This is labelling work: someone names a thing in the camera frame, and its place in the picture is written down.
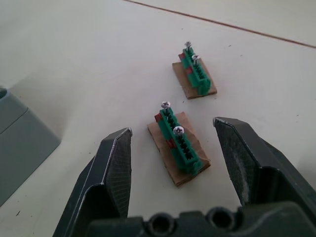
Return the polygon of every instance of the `cardboard piece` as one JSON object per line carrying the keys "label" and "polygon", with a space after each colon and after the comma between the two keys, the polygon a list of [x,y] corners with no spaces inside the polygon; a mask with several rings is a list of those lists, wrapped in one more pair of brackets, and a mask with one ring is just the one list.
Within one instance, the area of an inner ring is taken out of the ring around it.
{"label": "cardboard piece", "polygon": [[[207,95],[213,95],[213,94],[217,94],[217,88],[215,87],[215,84],[214,84],[214,81],[211,77],[211,75],[209,74],[206,66],[204,65],[202,59],[199,59],[205,73],[208,75],[208,77],[210,78],[211,80],[211,87],[209,89],[209,92]],[[206,96],[206,95],[198,95],[198,90],[194,87],[191,86],[191,83],[187,77],[187,74],[185,73],[184,71],[184,68],[182,66],[182,63],[179,62],[179,63],[173,63],[172,64],[172,68],[178,78],[178,81],[179,83],[181,84],[182,86],[182,89],[187,97],[188,100],[190,99],[194,99],[194,98],[199,98],[199,97],[203,97],[203,96]]]}
{"label": "cardboard piece", "polygon": [[[199,140],[197,139],[197,137],[195,136],[195,132],[192,128],[192,126],[190,125],[186,114],[184,112],[178,113],[175,115],[178,119],[178,123],[181,124],[182,127],[184,127],[186,136],[188,138],[188,140],[191,143],[191,146],[193,147],[193,149],[195,150],[197,156],[200,158],[200,160],[202,161],[202,168],[200,169],[200,171],[198,172],[198,174],[200,174],[201,172],[203,172],[204,170],[206,170],[207,168],[209,168],[211,166],[209,159],[207,158],[203,148],[201,147],[201,144],[199,142]],[[196,176],[193,176],[191,174],[185,174],[184,172],[180,171],[177,168],[177,164],[171,154],[171,150],[168,147],[166,140],[163,137],[163,134],[159,128],[159,125],[157,122],[152,122],[150,124],[147,125],[148,130],[150,132],[150,134],[152,135],[154,142],[161,154],[162,160],[165,164],[165,167],[167,168],[169,175],[171,176],[174,184],[179,187],[187,182],[189,182],[190,180],[194,179]]]}

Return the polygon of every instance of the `green terminal block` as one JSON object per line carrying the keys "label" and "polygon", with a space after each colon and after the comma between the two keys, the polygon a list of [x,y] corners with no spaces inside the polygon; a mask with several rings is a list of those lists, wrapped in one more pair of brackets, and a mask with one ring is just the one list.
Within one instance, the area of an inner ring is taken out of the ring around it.
{"label": "green terminal block", "polygon": [[192,44],[186,42],[185,45],[187,48],[183,49],[183,52],[179,54],[182,66],[191,85],[197,88],[198,95],[207,95],[211,87],[211,80],[199,62],[199,57],[191,48]]}
{"label": "green terminal block", "polygon": [[[178,169],[187,174],[197,175],[202,167],[202,162],[191,147],[183,128],[179,127],[180,124],[178,123],[176,116],[173,115],[172,109],[167,108],[160,110],[159,114],[155,116],[155,119],[163,137],[166,139],[166,142],[171,149],[172,156],[176,161]],[[183,134],[175,134],[175,127],[177,127],[176,129],[182,129]]]}

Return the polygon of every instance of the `gray plastic object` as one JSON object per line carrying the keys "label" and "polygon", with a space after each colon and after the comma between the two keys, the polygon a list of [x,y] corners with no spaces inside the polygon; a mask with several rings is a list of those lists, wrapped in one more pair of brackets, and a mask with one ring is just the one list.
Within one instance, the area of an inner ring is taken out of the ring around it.
{"label": "gray plastic object", "polygon": [[0,206],[59,144],[28,107],[0,88]]}

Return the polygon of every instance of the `metal screw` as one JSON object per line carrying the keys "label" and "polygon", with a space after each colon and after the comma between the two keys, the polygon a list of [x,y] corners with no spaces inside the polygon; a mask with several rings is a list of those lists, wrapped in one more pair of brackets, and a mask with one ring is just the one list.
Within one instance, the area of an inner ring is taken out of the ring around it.
{"label": "metal screw", "polygon": [[161,104],[161,107],[163,108],[163,110],[168,111],[168,109],[170,108],[171,103],[169,101],[163,101],[163,103]]}
{"label": "metal screw", "polygon": [[184,128],[181,127],[181,126],[174,127],[173,134],[176,135],[177,137],[183,135],[184,134]]}
{"label": "metal screw", "polygon": [[192,59],[193,59],[193,64],[196,65],[198,63],[199,56],[196,54],[193,54]]}
{"label": "metal screw", "polygon": [[188,41],[184,45],[187,47],[187,50],[189,50],[192,46],[192,43],[190,41]]}

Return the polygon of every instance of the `white table surface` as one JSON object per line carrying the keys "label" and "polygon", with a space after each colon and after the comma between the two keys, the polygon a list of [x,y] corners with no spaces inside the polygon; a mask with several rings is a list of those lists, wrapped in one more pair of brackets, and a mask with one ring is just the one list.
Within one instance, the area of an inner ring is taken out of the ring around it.
{"label": "white table surface", "polygon": [[313,0],[133,0],[316,45]]}
{"label": "white table surface", "polygon": [[[62,143],[0,208],[0,236],[52,236],[100,141],[128,126],[129,216],[236,210],[216,116],[250,123],[316,188],[315,50],[119,0],[21,2],[0,14],[0,83]],[[186,99],[171,64],[187,40],[217,95]],[[164,100],[187,113],[212,164],[179,189],[146,127]]]}

